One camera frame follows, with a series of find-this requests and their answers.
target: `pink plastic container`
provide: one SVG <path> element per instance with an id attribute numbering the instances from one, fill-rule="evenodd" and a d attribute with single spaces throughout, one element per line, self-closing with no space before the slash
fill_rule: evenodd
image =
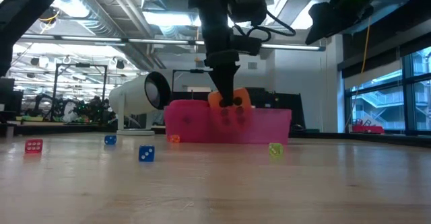
<path id="1" fill-rule="evenodd" d="M 183 143 L 287 144 L 291 117 L 290 110 L 251 109 L 238 120 L 233 109 L 222 116 L 196 102 L 172 102 L 164 111 L 166 134 Z"/>

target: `wooden tabletop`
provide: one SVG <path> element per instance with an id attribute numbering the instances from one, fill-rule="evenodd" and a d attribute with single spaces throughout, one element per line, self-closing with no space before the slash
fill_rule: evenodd
<path id="1" fill-rule="evenodd" d="M 39 137 L 41 155 L 0 139 L 1 224 L 431 223 L 428 149 L 293 139 L 272 159 L 267 145 Z M 155 162 L 138 162 L 144 144 Z"/>

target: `glass window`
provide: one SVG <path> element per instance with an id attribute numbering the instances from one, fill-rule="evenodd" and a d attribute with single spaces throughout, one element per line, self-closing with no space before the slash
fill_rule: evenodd
<path id="1" fill-rule="evenodd" d="M 431 73 L 431 46 L 413 53 L 411 59 L 413 61 L 414 76 Z"/>
<path id="2" fill-rule="evenodd" d="M 387 130 L 405 129 L 404 94 L 402 87 L 393 87 L 365 94 L 359 94 L 355 103 L 352 96 L 352 119 L 371 118 Z"/>
<path id="3" fill-rule="evenodd" d="M 431 80 L 415 83 L 416 128 L 431 130 Z"/>
<path id="4" fill-rule="evenodd" d="M 369 87 L 374 87 L 385 83 L 399 81 L 399 80 L 402 80 L 402 77 L 403 77 L 403 71 L 401 69 L 396 70 L 396 71 L 393 71 L 392 73 L 388 73 L 386 75 L 383 75 L 381 77 L 378 77 L 376 79 L 363 83 L 362 85 L 360 85 L 359 89 L 366 89 Z"/>

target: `ceiling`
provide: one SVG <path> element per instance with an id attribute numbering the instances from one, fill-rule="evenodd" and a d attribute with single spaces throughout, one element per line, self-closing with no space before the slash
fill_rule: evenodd
<path id="1" fill-rule="evenodd" d="M 326 0 L 267 0 L 268 10 L 283 22 L 297 29 L 297 36 L 287 38 L 274 36 L 271 43 L 304 44 L 312 20 L 308 15 L 311 5 Z M 382 0 L 379 8 L 390 5 L 400 6 L 407 0 Z M 46 34 L 63 36 L 101 36 L 117 38 L 167 38 L 180 40 L 195 40 L 201 38 L 199 33 L 200 20 L 195 9 L 189 9 L 187 0 L 56 0 L 53 5 L 60 8 L 56 15 L 56 22 L 47 25 L 36 21 L 28 30 L 28 34 Z M 271 18 L 264 24 L 276 30 L 282 30 Z M 241 24 L 247 29 L 248 24 Z M 253 33 L 253 36 L 264 37 L 264 34 Z M 23 87 L 35 88 L 24 81 L 53 82 L 51 75 L 55 71 L 55 63 L 62 63 L 64 59 L 71 59 L 70 63 L 92 63 L 107 65 L 108 84 L 114 87 L 116 83 L 130 80 L 140 72 L 156 69 L 185 69 L 195 68 L 195 59 L 205 58 L 204 48 L 197 46 L 149 45 L 149 44 L 52 44 L 33 43 L 31 41 L 18 42 L 14 47 L 13 67 L 9 76 L 23 81 Z M 259 57 L 241 57 L 240 63 L 265 61 L 271 50 L 263 50 Z M 40 58 L 40 63 L 34 66 L 32 58 Z M 125 62 L 124 69 L 117 69 L 116 62 Z M 95 68 L 79 68 L 74 73 L 62 75 L 59 80 L 68 83 L 80 83 L 94 86 L 103 80 Z M 44 71 L 28 79 L 27 72 Z M 87 73 L 91 77 L 77 80 L 73 74 Z"/>

